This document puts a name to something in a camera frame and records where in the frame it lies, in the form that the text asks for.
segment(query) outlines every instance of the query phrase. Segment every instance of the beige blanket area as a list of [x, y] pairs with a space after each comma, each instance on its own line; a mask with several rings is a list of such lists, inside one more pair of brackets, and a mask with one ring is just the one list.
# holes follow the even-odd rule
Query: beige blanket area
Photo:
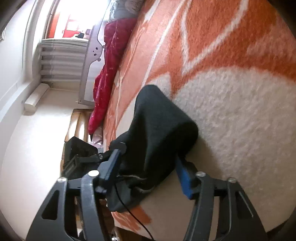
[[[104, 147], [129, 128], [140, 89], [155, 84], [199, 127], [187, 160], [236, 177], [271, 230], [296, 205], [295, 81], [296, 40], [268, 1], [147, 0], [115, 79]], [[156, 240], [179, 241], [192, 207], [174, 171], [132, 212]], [[149, 237], [128, 213], [113, 216]]]

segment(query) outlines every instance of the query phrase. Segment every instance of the bed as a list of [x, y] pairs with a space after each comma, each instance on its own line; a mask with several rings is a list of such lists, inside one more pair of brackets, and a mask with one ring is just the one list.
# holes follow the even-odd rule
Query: bed
[[[236, 177], [269, 231], [296, 203], [295, 81], [296, 40], [267, 1], [147, 0], [114, 80], [104, 150], [128, 130], [140, 89], [157, 85], [199, 127], [187, 160], [214, 178]], [[84, 94], [80, 102], [93, 105]], [[177, 241], [192, 207], [172, 172], [131, 211], [155, 240]], [[113, 217], [149, 237], [130, 214]]]

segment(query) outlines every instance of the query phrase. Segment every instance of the bedspread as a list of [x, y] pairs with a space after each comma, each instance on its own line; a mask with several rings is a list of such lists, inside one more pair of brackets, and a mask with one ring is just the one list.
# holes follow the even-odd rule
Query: bedspread
[[[115, 78], [104, 147], [128, 130], [139, 90], [157, 85], [199, 127], [187, 160], [236, 177], [268, 231], [296, 204], [295, 81], [296, 40], [266, 0], [147, 0]], [[155, 240], [177, 241], [192, 207], [173, 172], [131, 211]], [[113, 216], [149, 237], [128, 213]]]

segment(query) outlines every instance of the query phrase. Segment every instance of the fleece blanket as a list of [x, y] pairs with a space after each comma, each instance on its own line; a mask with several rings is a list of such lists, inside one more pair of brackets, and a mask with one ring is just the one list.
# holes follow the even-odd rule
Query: fleece blanket
[[[295, 81], [296, 40], [268, 1], [147, 0], [115, 77], [104, 147], [128, 130], [140, 89], [157, 85], [199, 127], [187, 160], [236, 177], [271, 230], [296, 205]], [[174, 171], [132, 212], [156, 240], [179, 241], [192, 207]], [[149, 237], [128, 213], [113, 216]]]

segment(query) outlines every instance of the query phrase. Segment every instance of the red velvet fabric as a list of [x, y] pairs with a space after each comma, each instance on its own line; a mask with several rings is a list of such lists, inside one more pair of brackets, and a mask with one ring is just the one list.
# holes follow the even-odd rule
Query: red velvet fabric
[[95, 107], [89, 119], [89, 134], [95, 132], [106, 115], [113, 81], [136, 21], [136, 18], [124, 18], [105, 26], [105, 65], [94, 84]]

